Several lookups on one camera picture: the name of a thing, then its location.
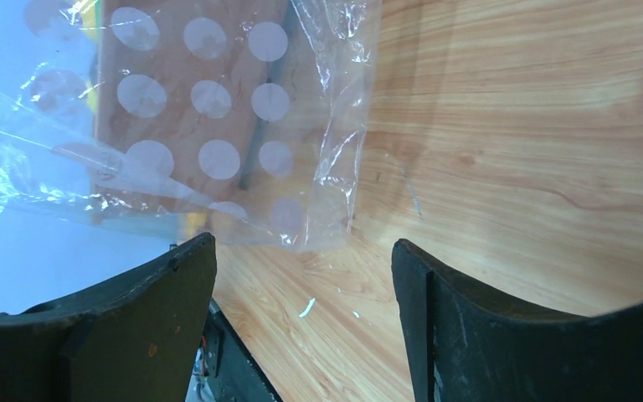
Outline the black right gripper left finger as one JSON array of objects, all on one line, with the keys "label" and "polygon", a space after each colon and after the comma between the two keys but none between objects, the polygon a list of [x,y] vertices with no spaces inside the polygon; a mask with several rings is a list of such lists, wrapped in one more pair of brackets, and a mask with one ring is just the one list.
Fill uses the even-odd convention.
[{"label": "black right gripper left finger", "polygon": [[81,291],[0,313],[0,401],[182,401],[217,273],[200,234]]}]

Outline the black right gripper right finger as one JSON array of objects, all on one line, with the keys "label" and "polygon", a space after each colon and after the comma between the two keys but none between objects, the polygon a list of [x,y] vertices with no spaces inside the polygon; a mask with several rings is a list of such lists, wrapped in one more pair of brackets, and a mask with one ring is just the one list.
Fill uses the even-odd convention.
[{"label": "black right gripper right finger", "polygon": [[643,302],[582,317],[512,296],[394,244],[418,401],[643,401]]}]

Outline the clear zip top bag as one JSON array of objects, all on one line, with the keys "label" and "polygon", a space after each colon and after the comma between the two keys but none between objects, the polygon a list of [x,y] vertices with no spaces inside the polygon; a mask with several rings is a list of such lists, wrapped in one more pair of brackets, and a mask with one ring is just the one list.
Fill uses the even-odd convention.
[{"label": "clear zip top bag", "polygon": [[352,228],[379,1],[0,1],[0,216],[318,250]]}]

